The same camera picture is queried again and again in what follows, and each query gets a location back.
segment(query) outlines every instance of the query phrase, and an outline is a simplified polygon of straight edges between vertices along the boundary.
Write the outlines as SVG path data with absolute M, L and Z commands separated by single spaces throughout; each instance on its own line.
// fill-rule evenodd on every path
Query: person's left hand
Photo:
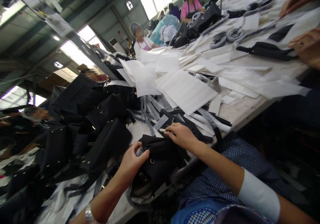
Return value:
M 293 48 L 301 61 L 320 70 L 320 28 L 312 29 L 290 41 L 289 47 Z
M 129 147 L 124 154 L 120 167 L 117 171 L 117 173 L 121 175 L 122 181 L 125 182 L 126 185 L 131 183 L 139 168 L 149 158 L 149 150 L 146 150 L 141 156 L 136 157 L 136 152 L 140 147 L 142 147 L 141 142 L 135 142 L 131 147 Z

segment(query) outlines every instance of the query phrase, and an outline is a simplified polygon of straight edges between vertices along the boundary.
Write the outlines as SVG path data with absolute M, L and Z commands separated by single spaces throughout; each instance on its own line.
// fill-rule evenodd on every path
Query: plastic bag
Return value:
M 173 15 L 165 15 L 150 35 L 150 40 L 158 46 L 163 46 L 166 41 L 171 40 L 177 33 L 181 23 Z

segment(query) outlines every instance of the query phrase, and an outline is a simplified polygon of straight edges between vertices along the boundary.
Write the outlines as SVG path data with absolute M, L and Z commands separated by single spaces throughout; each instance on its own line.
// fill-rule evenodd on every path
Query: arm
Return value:
M 245 170 L 243 168 L 211 149 L 205 143 L 200 142 L 189 128 L 180 123 L 173 123 L 169 126 L 165 135 L 170 137 L 177 145 L 194 153 L 217 173 L 236 196 L 239 195 L 245 178 Z M 282 196 L 276 195 L 280 203 L 278 223 L 316 223 L 310 216 Z
M 141 142 L 135 142 L 124 154 L 121 165 L 108 185 L 91 201 L 91 213 L 99 223 L 106 223 L 121 195 L 129 187 L 142 164 L 149 158 L 150 151 L 136 157 Z M 72 224 L 86 224 L 85 209 L 76 216 Z

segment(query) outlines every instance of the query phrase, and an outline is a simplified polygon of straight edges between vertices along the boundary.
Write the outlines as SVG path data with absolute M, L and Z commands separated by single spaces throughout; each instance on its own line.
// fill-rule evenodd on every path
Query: white sleeve cover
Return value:
M 246 169 L 238 198 L 269 221 L 273 223 L 278 221 L 280 202 L 277 194 Z

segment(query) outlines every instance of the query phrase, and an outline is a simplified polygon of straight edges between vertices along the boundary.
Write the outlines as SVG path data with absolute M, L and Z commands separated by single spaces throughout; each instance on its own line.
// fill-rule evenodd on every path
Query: pink shirt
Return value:
M 197 10 L 199 10 L 201 8 L 201 4 L 199 2 L 199 0 L 194 0 L 194 4 L 197 8 Z M 190 12 L 194 12 L 194 5 L 189 3 L 189 8 L 190 8 Z M 189 13 L 189 9 L 188 9 L 188 1 L 185 1 L 183 6 L 181 7 L 181 18 L 187 18 L 187 15 Z

